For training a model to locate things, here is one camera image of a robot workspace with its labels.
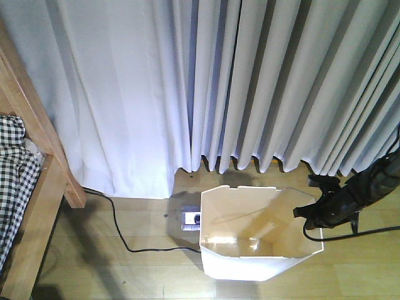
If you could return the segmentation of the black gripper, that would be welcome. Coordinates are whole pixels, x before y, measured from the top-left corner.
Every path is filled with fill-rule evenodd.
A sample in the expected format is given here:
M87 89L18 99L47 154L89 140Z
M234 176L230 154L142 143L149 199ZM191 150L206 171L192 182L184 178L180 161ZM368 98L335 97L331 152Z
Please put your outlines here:
M294 208L294 217L305 218L307 230L350 223L352 232L357 233L362 206L356 195L347 186L341 187L336 177L310 174L308 179L311 187L321 190L321 197L314 204Z

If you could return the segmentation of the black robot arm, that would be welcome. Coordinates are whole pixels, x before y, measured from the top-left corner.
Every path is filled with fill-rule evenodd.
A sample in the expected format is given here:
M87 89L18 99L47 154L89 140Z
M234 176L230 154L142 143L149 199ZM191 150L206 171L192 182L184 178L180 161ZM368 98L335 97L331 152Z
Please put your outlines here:
M318 187L322 195L314 204L293 209L295 218L306 219L304 234L307 230L332 229L344 223L351 224L352 234L330 240L382 232L384 228L359 232L359 213L399 186L399 150L377 159L367 169L348 179L344 186L340 186L340 180L332 176L310 174L308 178L309 185Z

